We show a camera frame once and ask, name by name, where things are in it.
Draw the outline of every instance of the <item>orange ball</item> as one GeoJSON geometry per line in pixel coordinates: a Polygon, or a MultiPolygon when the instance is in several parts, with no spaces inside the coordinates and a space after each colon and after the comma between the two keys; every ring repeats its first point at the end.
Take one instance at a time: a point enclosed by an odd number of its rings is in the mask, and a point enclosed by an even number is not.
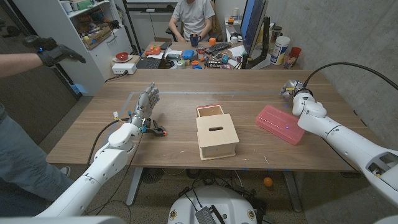
{"type": "Polygon", "coordinates": [[[264,185],[267,187],[272,186],[272,179],[269,177],[264,178],[264,185]]]}

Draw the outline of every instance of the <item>orange object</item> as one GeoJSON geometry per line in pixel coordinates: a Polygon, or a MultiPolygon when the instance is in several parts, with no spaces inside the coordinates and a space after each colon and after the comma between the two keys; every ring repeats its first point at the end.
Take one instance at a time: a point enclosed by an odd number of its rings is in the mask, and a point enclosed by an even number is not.
{"type": "Polygon", "coordinates": [[[192,64],[192,68],[195,68],[195,66],[197,66],[199,64],[199,62],[198,61],[192,61],[191,64],[192,64]]]}
{"type": "Polygon", "coordinates": [[[145,51],[145,55],[160,54],[160,47],[155,47],[155,49],[145,51]]]}
{"type": "Polygon", "coordinates": [[[210,38],[209,44],[210,44],[210,46],[216,45],[216,39],[215,38],[210,38]]]}
{"type": "Polygon", "coordinates": [[[232,16],[228,18],[228,24],[234,24],[234,18],[232,16]]]}
{"type": "Polygon", "coordinates": [[[272,179],[269,177],[264,178],[264,185],[267,187],[272,186],[272,179]]]}

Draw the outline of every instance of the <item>bottle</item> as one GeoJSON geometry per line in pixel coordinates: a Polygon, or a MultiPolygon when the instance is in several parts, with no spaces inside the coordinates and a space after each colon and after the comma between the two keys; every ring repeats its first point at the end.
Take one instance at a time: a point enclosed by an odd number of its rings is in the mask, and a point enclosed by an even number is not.
{"type": "Polygon", "coordinates": [[[290,43],[290,38],[279,36],[276,38],[275,47],[271,53],[271,63],[280,65],[284,61],[287,46],[290,43]]]}
{"type": "Polygon", "coordinates": [[[281,32],[282,32],[282,27],[280,27],[280,26],[272,27],[272,33],[271,33],[271,37],[269,39],[269,46],[268,46],[268,52],[270,54],[272,54],[272,51],[274,49],[276,38],[278,38],[278,36],[282,35],[281,32]]]}

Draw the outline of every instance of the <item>black glove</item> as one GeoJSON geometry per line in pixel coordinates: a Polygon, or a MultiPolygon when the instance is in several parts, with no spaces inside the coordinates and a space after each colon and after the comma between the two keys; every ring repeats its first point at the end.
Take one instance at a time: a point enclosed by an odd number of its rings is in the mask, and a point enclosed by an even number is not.
{"type": "Polygon", "coordinates": [[[65,58],[79,60],[81,63],[86,63],[86,59],[74,50],[65,45],[58,45],[52,50],[39,51],[37,55],[43,61],[43,64],[51,67],[65,58]]]}
{"type": "Polygon", "coordinates": [[[34,47],[37,49],[37,55],[43,61],[43,64],[48,67],[51,67],[66,58],[86,63],[83,56],[65,45],[58,45],[51,37],[41,38],[37,35],[29,35],[24,39],[23,44],[26,47],[34,47]]]}

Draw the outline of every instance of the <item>wooden table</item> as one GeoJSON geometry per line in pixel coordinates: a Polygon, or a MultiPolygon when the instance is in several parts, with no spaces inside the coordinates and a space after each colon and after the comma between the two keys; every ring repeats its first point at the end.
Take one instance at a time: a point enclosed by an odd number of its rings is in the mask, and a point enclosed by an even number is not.
{"type": "MultiPolygon", "coordinates": [[[[127,118],[145,88],[155,82],[160,101],[151,116],[167,129],[167,137],[145,134],[132,159],[135,166],[127,204],[136,196],[142,167],[192,169],[282,170],[294,210],[301,211],[292,170],[352,172],[353,169],[322,138],[306,132],[293,146],[256,125],[256,116],[266,105],[287,113],[292,102],[278,95],[289,80],[304,81],[305,70],[137,70],[133,75],[105,83],[90,104],[47,156],[50,163],[85,164],[91,145],[104,126],[113,121],[113,111],[127,118]],[[239,143],[236,155],[201,161],[198,148],[196,107],[221,104],[232,117],[239,143]]],[[[308,85],[328,116],[371,141],[375,135],[322,74],[308,85]]],[[[96,150],[106,143],[100,137],[96,150]]]]}
{"type": "MultiPolygon", "coordinates": [[[[163,43],[164,42],[151,42],[145,50],[149,50],[150,47],[153,46],[153,45],[160,46],[163,43]]],[[[237,46],[240,46],[242,44],[243,44],[242,42],[238,42],[237,44],[232,44],[232,47],[237,47],[237,46]]],[[[197,47],[192,47],[190,42],[173,42],[173,44],[170,46],[170,48],[172,50],[182,50],[182,51],[184,51],[184,50],[196,50],[198,47],[201,47],[201,46],[208,47],[209,46],[209,42],[208,41],[207,42],[199,42],[197,47]]],[[[229,54],[229,56],[232,56],[232,53],[228,49],[223,50],[222,52],[227,52],[229,54]]],[[[165,60],[163,61],[162,64],[160,64],[159,68],[170,68],[170,66],[168,66],[168,67],[165,66],[164,62],[165,62],[165,60]]],[[[207,67],[205,68],[205,63],[204,62],[200,62],[200,60],[199,60],[199,65],[202,68],[204,68],[204,69],[219,69],[219,68],[207,68],[207,67]]],[[[300,69],[299,65],[294,65],[293,67],[290,68],[290,70],[297,70],[297,69],[300,69]]],[[[262,68],[262,70],[285,70],[285,68],[283,67],[283,65],[270,64],[270,65],[262,68]]]]}

